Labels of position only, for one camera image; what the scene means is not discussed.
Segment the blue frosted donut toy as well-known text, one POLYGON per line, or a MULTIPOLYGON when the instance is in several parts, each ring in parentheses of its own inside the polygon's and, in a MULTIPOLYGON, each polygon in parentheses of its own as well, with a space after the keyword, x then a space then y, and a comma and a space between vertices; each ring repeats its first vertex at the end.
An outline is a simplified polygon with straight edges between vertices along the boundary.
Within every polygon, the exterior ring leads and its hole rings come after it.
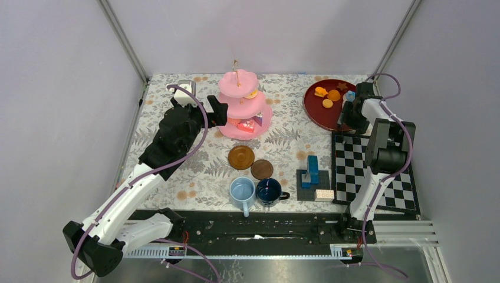
POLYGON ((348 92, 345 93, 344 98, 349 102, 353 102, 356 98, 356 93, 354 91, 349 90, 348 92))

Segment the pink three-tier cake stand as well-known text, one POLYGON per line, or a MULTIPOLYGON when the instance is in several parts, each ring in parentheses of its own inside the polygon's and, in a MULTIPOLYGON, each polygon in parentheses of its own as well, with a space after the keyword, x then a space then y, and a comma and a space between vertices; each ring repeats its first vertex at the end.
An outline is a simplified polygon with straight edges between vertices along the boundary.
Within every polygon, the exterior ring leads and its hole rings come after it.
POLYGON ((260 127, 255 123, 254 133, 246 133, 240 131, 236 126, 227 122, 225 126, 220 126, 221 133, 231 139, 251 140, 264 134, 271 125, 273 115, 271 106, 266 103, 265 94, 259 89, 259 80, 255 73, 239 68, 237 60, 233 61, 232 71, 227 72, 218 82, 219 97, 221 103, 228 104, 228 118, 245 120, 253 120, 253 116, 257 113, 263 113, 263 125, 260 127), (245 96, 253 92, 255 89, 259 93, 253 99, 246 99, 245 96))

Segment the orange tart toy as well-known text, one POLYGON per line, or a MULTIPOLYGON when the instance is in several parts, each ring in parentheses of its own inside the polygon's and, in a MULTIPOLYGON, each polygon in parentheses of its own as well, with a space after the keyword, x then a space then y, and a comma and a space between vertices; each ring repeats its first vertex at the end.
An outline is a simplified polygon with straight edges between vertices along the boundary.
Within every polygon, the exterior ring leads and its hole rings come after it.
POLYGON ((341 94, 338 90, 330 90, 327 94, 327 98, 332 102, 336 102, 341 99, 341 94))

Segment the pink swirl roll cake toy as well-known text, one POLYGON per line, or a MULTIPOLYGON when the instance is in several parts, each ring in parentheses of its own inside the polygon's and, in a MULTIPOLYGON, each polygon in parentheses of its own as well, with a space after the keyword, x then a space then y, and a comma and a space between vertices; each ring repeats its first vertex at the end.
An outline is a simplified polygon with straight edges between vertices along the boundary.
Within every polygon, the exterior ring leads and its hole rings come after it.
POLYGON ((245 121, 238 123, 236 127, 240 131, 244 131, 246 133, 254 133, 255 121, 254 120, 245 120, 245 121))

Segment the brown star cookie toy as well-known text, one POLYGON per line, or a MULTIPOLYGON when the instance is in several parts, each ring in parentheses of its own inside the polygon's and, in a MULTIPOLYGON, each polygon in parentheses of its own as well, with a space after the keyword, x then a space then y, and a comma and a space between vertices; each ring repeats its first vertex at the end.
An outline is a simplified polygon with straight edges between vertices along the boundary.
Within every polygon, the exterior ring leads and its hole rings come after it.
POLYGON ((340 91, 348 90, 348 85, 347 83, 338 83, 337 89, 340 91))

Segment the yellow round cake toy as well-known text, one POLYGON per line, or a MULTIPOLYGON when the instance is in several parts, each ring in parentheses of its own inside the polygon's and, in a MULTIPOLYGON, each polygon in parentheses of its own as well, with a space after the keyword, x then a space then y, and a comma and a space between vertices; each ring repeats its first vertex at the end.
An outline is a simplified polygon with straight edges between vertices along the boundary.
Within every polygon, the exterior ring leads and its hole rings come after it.
POLYGON ((256 97, 259 93, 259 90, 258 89, 255 89, 253 92, 251 92, 250 94, 248 94, 247 96, 245 96, 246 99, 253 99, 254 97, 256 97))

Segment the pink purple cake slice toy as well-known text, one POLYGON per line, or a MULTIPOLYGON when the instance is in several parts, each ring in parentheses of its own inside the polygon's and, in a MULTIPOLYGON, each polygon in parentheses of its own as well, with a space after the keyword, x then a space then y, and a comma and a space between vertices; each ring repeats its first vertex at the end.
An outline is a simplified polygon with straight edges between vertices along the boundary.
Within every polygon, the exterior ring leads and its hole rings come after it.
POLYGON ((255 116, 253 116, 253 121, 259 125, 260 127, 262 127, 263 125, 263 122, 264 122, 264 119, 263 119, 263 113, 257 113, 255 116))

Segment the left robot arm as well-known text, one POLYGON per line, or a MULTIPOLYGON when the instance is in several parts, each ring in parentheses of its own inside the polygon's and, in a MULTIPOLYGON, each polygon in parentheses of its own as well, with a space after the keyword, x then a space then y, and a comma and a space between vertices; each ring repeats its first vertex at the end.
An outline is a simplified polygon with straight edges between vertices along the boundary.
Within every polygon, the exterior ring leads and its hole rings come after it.
POLYGON ((174 98, 171 102, 173 106, 159 122, 152 143, 127 179, 91 216, 81 223, 70 221, 65 225, 62 232, 73 253, 74 279, 90 274, 106 276, 124 255, 171 233, 178 219, 175 213, 157 212, 134 225, 125 223, 139 204, 201 147, 209 128, 226 124, 229 108, 215 96, 208 96, 211 113, 199 100, 186 105, 174 98), (199 133, 203 136, 196 144, 199 133))

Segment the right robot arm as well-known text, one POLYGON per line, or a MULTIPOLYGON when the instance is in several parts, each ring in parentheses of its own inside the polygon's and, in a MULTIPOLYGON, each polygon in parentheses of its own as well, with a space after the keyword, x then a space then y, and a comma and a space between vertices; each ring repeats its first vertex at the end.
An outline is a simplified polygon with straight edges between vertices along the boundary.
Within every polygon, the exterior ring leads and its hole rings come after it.
POLYGON ((385 98, 374 93, 374 84, 356 85, 354 101, 344 103, 337 127, 347 126, 363 134, 372 126, 365 151, 367 170, 348 214, 357 221, 371 221, 378 201, 389 183, 406 170, 413 156, 416 125, 396 116, 385 98))

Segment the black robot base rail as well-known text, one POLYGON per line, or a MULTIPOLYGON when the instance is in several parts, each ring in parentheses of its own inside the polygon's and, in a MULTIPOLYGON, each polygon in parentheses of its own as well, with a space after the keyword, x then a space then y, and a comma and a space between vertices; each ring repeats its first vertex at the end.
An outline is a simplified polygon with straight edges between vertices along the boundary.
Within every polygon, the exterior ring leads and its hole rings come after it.
POLYGON ((345 213, 218 212, 162 209, 173 228, 166 239, 206 256, 327 256, 331 246, 376 243, 372 223, 363 228, 345 213))

